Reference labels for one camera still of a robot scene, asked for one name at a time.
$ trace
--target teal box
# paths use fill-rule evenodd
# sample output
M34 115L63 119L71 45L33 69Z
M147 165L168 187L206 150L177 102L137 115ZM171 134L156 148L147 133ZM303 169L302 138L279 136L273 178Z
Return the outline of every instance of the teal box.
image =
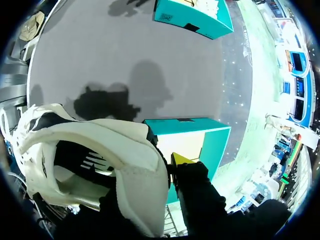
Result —
M234 32L224 0L218 2L217 19L198 11L190 3L192 2L184 0L158 0L154 20L194 31L210 39Z
M228 143L230 126L207 117L149 119L144 123L157 135L157 147L167 162L170 163L173 152L201 161L208 168L208 178L213 179ZM167 204L177 201L175 187L171 184Z

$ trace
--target yellow object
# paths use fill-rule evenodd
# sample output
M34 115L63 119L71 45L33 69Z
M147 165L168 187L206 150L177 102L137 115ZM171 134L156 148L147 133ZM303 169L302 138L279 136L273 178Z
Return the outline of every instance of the yellow object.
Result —
M191 161L190 159L181 156L180 154L173 152L171 155L171 158L174 158L175 160L175 164L179 165L179 164L195 164L194 161Z

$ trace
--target teal display stand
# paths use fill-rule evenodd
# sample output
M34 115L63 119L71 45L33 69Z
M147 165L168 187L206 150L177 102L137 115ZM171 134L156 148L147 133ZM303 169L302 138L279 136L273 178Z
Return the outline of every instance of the teal display stand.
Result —
M231 127L213 119L178 118L178 119L150 119L146 123L157 136L205 131L204 141L199 161L208 168L208 178L213 179L221 159L224 155ZM171 184L167 204L177 202L175 187Z
M158 0L154 20L176 25L210 39L217 39L234 32L228 7L224 0L219 0L217 19L196 10L183 0Z

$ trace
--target gray floor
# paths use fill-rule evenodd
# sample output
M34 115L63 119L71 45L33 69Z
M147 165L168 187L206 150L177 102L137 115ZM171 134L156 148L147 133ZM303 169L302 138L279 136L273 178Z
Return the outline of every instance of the gray floor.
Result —
M252 91L237 4L228 3L235 33L211 40L153 21L154 0L127 2L68 0L54 13L32 61L29 104L61 103L86 120L220 119L236 133L228 144L236 153ZM227 103L238 95L245 107Z

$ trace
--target person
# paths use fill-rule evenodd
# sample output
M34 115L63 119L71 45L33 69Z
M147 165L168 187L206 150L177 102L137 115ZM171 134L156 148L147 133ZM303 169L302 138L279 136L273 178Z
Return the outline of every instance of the person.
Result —
M297 138L299 139L300 135L297 134L297 130L294 127L283 125L279 122L279 117L274 115L266 115L265 116L265 126L272 126L273 128L277 129L282 135L288 137L288 138Z

